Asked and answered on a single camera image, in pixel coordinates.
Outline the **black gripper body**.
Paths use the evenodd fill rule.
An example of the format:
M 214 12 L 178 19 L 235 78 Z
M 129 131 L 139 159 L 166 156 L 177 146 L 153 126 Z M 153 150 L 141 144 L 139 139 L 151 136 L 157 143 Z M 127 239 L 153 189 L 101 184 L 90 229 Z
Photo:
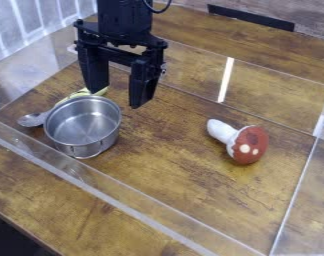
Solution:
M 165 65 L 167 42 L 151 33 L 151 19 L 78 20 L 74 27 L 82 67 L 103 65 L 107 61 L 131 65 L 139 58 L 153 67 Z

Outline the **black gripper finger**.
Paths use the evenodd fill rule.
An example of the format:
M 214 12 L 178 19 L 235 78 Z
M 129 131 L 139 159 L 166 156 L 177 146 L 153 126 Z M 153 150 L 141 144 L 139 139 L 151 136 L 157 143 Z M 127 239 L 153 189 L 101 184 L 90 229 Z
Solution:
M 153 99 L 163 65 L 165 61 L 138 59 L 133 62 L 129 82 L 129 103 L 133 109 Z
M 95 94 L 110 84 L 109 57 L 101 48 L 86 44 L 78 43 L 77 51 L 85 85 L 89 91 Z

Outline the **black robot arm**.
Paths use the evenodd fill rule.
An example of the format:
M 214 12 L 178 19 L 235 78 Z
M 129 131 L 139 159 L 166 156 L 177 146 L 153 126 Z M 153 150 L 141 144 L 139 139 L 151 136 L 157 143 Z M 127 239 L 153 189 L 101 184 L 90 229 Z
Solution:
M 131 68 L 129 103 L 139 108 L 154 97 L 165 72 L 167 42 L 151 34 L 153 0 L 97 0 L 98 21 L 78 19 L 77 52 L 86 88 L 95 94 L 110 85 L 109 63 Z

